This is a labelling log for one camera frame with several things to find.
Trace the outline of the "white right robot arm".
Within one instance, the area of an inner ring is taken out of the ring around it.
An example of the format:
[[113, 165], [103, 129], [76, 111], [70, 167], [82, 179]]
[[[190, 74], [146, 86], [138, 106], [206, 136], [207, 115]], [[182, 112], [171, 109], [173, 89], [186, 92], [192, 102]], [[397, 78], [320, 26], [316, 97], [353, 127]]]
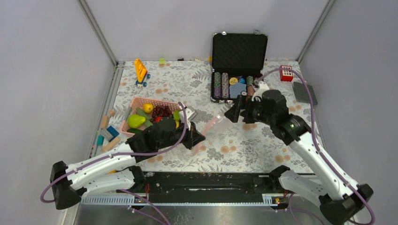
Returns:
[[225, 112], [231, 122], [268, 125], [275, 137], [298, 153], [316, 174], [320, 183], [301, 177], [286, 166], [272, 171], [269, 187], [275, 193], [285, 189], [299, 194], [319, 207], [322, 215], [333, 225], [342, 225], [368, 206], [373, 189], [358, 184], [336, 164], [318, 144], [310, 126], [299, 116], [291, 114], [286, 99], [278, 90], [267, 90], [261, 96], [239, 95]]

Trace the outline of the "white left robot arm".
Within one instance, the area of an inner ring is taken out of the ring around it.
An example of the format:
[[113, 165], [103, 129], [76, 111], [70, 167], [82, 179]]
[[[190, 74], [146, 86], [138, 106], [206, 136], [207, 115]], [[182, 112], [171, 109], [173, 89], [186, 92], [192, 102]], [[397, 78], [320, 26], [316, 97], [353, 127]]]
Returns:
[[106, 153], [69, 165], [63, 161], [54, 163], [50, 175], [52, 201], [56, 209], [63, 210], [89, 194], [119, 189], [139, 193], [146, 181], [137, 163], [179, 144], [191, 150], [205, 139], [193, 122], [177, 125], [173, 119], [161, 119]]

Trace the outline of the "dark red grape bunch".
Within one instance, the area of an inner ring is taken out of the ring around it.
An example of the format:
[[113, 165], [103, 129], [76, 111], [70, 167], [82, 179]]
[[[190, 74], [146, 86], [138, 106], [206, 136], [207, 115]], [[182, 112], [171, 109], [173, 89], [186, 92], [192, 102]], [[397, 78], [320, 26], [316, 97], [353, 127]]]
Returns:
[[169, 106], [159, 105], [154, 108], [151, 115], [151, 122], [159, 122], [163, 118], [173, 118], [173, 113]]

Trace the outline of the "yellow lemon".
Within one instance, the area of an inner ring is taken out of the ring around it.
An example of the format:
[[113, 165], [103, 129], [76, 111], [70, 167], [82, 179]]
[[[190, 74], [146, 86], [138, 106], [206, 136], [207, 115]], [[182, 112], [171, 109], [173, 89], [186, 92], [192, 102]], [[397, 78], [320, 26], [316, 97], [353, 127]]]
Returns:
[[142, 105], [142, 110], [143, 110], [145, 113], [150, 114], [150, 113], [152, 113], [153, 110], [154, 110], [154, 105], [151, 104], [151, 103], [145, 103], [145, 104]]

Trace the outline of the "clear zip top bag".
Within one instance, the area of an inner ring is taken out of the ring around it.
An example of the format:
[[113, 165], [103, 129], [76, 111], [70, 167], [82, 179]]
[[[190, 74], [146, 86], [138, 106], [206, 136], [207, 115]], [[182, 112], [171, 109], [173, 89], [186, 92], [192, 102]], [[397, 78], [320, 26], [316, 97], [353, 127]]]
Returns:
[[201, 131], [205, 140], [194, 146], [192, 149], [192, 156], [195, 156], [200, 152], [200, 149], [204, 146], [206, 141], [217, 139], [218, 135], [229, 129], [230, 126], [232, 126], [232, 122], [224, 115], [217, 115], [212, 118]]

